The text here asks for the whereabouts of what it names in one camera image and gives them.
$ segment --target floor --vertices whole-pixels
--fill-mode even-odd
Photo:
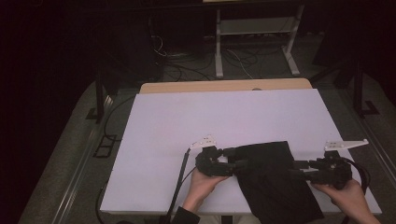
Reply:
[[[324,67],[313,65],[322,35],[298,36],[292,54],[299,66],[301,77],[310,78]],[[246,35],[223,40],[224,79],[291,78],[287,62],[281,53],[287,37],[283,35]],[[199,53],[172,52],[169,49],[163,65],[161,81],[214,80],[214,49],[208,44]],[[371,190],[382,215],[382,223],[396,219],[396,186],[393,161],[396,162],[396,108],[390,103],[380,86],[364,76],[363,99],[374,103],[379,115],[359,118],[351,108],[352,85],[345,90],[336,89],[332,82],[336,72],[313,83],[328,107],[340,134],[346,140],[367,138],[371,145],[351,150],[355,161],[372,174]],[[49,163],[21,216],[20,223],[120,223],[155,222],[151,216],[113,216],[98,211],[106,182],[117,156],[120,142],[113,147],[108,158],[94,158],[93,152],[104,134],[115,134],[121,139],[137,88],[125,86],[117,95],[106,98],[102,122],[86,119],[90,109],[96,108],[92,83],[80,96],[54,149]],[[312,223],[341,223],[342,215],[328,215]]]

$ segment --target black cable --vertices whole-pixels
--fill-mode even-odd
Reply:
[[[195,69],[188,68],[188,67],[185,67],[185,66],[182,66],[182,65],[178,65],[178,64],[175,64],[175,63],[166,63],[165,65],[167,65],[167,66],[172,66],[172,67],[175,67],[175,68],[185,69],[185,70],[188,70],[188,71],[192,71],[192,72],[194,72],[194,73],[197,73],[197,74],[199,74],[199,75],[205,77],[205,78],[206,78],[207,80],[209,80],[209,81],[211,80],[210,78],[212,77],[212,76],[210,76],[210,75],[205,75],[204,73],[202,73],[202,72],[200,72],[200,71],[197,71],[197,70],[195,70]]]
[[[239,51],[244,52],[246,54],[249,54],[251,56],[270,55],[270,54],[276,53],[276,52],[278,52],[280,50],[280,47],[278,47],[278,48],[276,48],[275,51],[267,52],[267,53],[260,53],[260,51],[262,51],[266,47],[266,45],[267,45],[266,42],[264,42],[262,44],[255,44],[254,47],[257,48],[257,49],[254,52],[251,52],[251,51],[247,50],[246,49],[247,47],[242,46],[241,43],[237,42],[236,44],[238,45],[238,49],[233,49],[233,50],[239,50]],[[249,58],[251,56],[247,56],[245,58],[240,57],[240,59],[241,60],[245,60],[245,59],[247,59],[247,58]]]
[[[215,58],[215,56],[214,55],[212,55],[211,57],[210,57],[210,60],[209,60],[209,63],[208,64],[206,64],[205,66],[203,66],[203,67],[199,67],[199,68],[194,68],[193,70],[196,70],[196,71],[199,71],[199,70],[204,70],[204,69],[206,69],[206,68],[208,68],[212,63],[213,63],[213,59]],[[194,61],[197,61],[197,59],[194,59],[194,60],[190,60],[190,61],[185,61],[185,62],[178,62],[178,61],[172,61],[172,62],[169,62],[169,63],[172,63],[172,64],[176,64],[176,63],[189,63],[189,62],[194,62]]]
[[[183,181],[181,181],[181,183],[184,183],[184,181],[187,179],[187,177],[189,177],[189,175],[192,173],[192,171],[195,170],[196,167],[192,168],[189,173],[184,177]]]
[[[180,167],[180,173],[178,174],[178,180],[177,180],[177,185],[175,188],[175,193],[172,198],[171,205],[169,206],[169,210],[166,213],[166,216],[162,219],[161,224],[169,224],[171,221],[171,216],[172,216],[173,209],[175,207],[178,192],[180,191],[183,181],[186,179],[186,178],[183,179],[183,175],[184,175],[184,171],[186,170],[186,164],[187,164],[187,160],[189,159],[189,153],[190,153],[190,149],[188,149],[186,151],[186,153],[184,153],[183,162],[181,163],[181,167]]]
[[[111,112],[110,112],[110,114],[108,115],[108,117],[107,117],[107,119],[106,119],[106,122],[105,122],[105,127],[104,127],[104,136],[105,136],[105,138],[107,138],[107,139],[110,140],[110,141],[114,141],[114,142],[120,142],[120,141],[122,141],[122,139],[114,139],[114,138],[110,137],[110,136],[107,134],[106,129],[107,129],[108,120],[110,119],[110,117],[111,117],[111,115],[114,113],[114,111],[116,111],[121,105],[125,104],[126,102],[128,102],[128,101],[130,101],[130,100],[132,100],[132,99],[134,99],[134,98],[135,98],[135,96],[129,97],[128,99],[124,100],[124,101],[121,102],[119,105],[117,105],[116,107],[114,107],[113,110],[111,110]]]
[[[169,56],[167,57],[168,62],[172,63],[191,63],[202,59],[206,54],[213,53],[212,51],[205,53],[193,53],[192,55],[185,56]]]
[[[108,183],[108,180],[107,180],[106,183],[100,188],[99,193],[98,193],[98,195],[96,196],[96,201],[95,201],[95,214],[96,214],[96,217],[98,218],[98,221],[99,221],[101,224],[105,224],[105,222],[102,220],[102,218],[100,217],[100,214],[99,214],[99,199],[100,199],[100,196],[102,195],[103,189],[107,186],[107,183]]]
[[[232,66],[234,66],[234,67],[238,67],[238,68],[241,67],[240,63],[242,63],[242,64],[244,65],[245,68],[249,68],[251,65],[257,63],[257,61],[258,61],[257,56],[256,56],[256,60],[255,60],[256,62],[254,62],[254,63],[252,63],[252,62],[246,60],[246,58],[249,58],[249,57],[245,57],[245,58],[240,58],[240,57],[239,57],[240,60],[238,60],[238,58],[235,57],[235,55],[233,55],[233,54],[232,54],[230,51],[228,51],[227,49],[226,49],[226,50],[222,50],[222,55],[225,56],[225,57],[223,57],[223,59],[224,59],[227,63],[229,63],[230,65],[232,65]],[[230,60],[234,60],[234,61],[238,62],[238,64],[234,64],[234,63],[232,63]]]
[[[177,71],[169,71],[169,72],[164,71],[164,72],[166,73],[166,75],[168,75],[169,77],[173,78],[175,80],[175,82],[179,82],[180,80],[184,80],[184,78],[182,78],[184,72],[181,71],[180,68],[177,68]],[[170,72],[178,72],[178,77],[173,77],[172,75],[169,74]]]
[[[366,194],[367,188],[370,186],[371,183],[371,176],[370,173],[367,171],[366,168],[363,166],[357,164],[356,162],[343,158],[343,160],[351,165],[353,165],[359,172],[359,175],[361,176],[361,189],[363,190],[363,193]],[[350,218],[348,216],[345,216],[341,224],[347,224],[349,222]]]
[[[242,63],[244,63],[244,64],[246,64],[246,65],[248,65],[248,66],[251,66],[251,65],[253,65],[253,64],[255,64],[255,63],[257,63],[258,61],[259,61],[259,59],[257,58],[257,52],[259,52],[259,50],[256,50],[256,52],[250,52],[250,51],[248,51],[248,50],[243,50],[243,49],[232,49],[232,51],[235,51],[235,50],[238,50],[238,51],[241,51],[241,52],[243,52],[243,53],[245,53],[245,54],[248,54],[248,56],[246,56],[246,57],[241,57],[240,55],[238,56],[238,58],[239,59],[235,59],[235,55],[233,55],[233,54],[230,54],[231,52],[230,52],[230,50],[229,49],[226,49],[226,51],[228,52],[228,55],[229,56],[231,56],[231,58],[233,59],[233,60],[235,60],[235,61],[238,61],[238,62],[242,62]]]
[[[174,63],[190,63],[198,59],[196,53],[175,53],[168,54],[166,60],[173,61]]]
[[[257,55],[271,55],[271,54],[277,53],[278,51],[280,51],[280,50],[282,50],[282,49],[283,49],[282,47],[278,47],[278,48],[276,48],[276,50],[274,50],[274,51],[267,52],[267,53],[258,53]]]

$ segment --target table surface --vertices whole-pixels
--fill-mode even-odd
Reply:
[[[103,212],[166,213],[184,152],[206,134],[214,135],[218,148],[286,140],[295,160],[321,158],[326,141],[342,141],[318,91],[304,78],[150,83],[140,93],[108,182]],[[199,152],[191,151],[186,173]],[[352,159],[347,150],[340,154]],[[177,206],[187,191],[184,184]],[[313,192],[323,212],[339,212],[326,195]],[[381,213],[370,190],[366,198],[372,211]],[[201,214],[249,212],[235,177],[221,183],[200,209]]]

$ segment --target wooden edge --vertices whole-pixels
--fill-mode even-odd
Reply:
[[[275,78],[253,80],[215,80],[193,82],[159,82],[142,85],[140,93],[252,91],[312,89],[306,78]]]

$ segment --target black fabric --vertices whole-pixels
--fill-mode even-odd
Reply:
[[[287,142],[237,147],[229,161],[248,160],[235,172],[252,214],[261,223],[306,223],[323,214],[304,180],[292,180],[292,157]]]
[[[176,211],[175,217],[172,220],[172,224],[197,224],[200,218],[194,213],[179,207]]]

